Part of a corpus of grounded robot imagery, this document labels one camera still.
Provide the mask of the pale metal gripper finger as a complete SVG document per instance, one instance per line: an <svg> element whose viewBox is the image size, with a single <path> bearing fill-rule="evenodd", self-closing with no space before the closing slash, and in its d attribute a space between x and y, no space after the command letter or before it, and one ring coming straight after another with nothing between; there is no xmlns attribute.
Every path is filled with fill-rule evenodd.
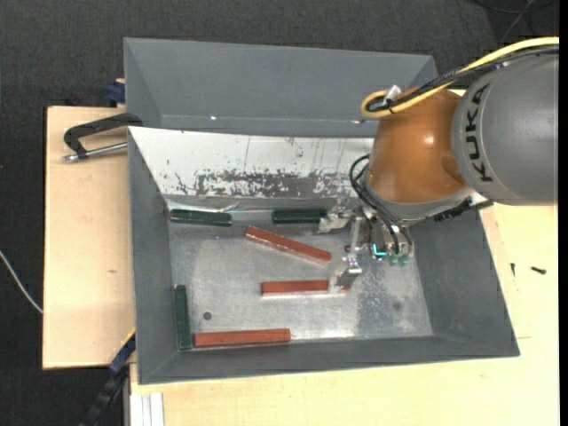
<svg viewBox="0 0 568 426"><path fill-rule="evenodd" d="M350 290L354 281L361 273L362 268L355 256L343 257L339 265L329 276L328 292L340 293Z"/></svg>
<svg viewBox="0 0 568 426"><path fill-rule="evenodd" d="M318 232L330 233L343 229L354 217L351 209L331 209L324 217L319 219Z"/></svg>

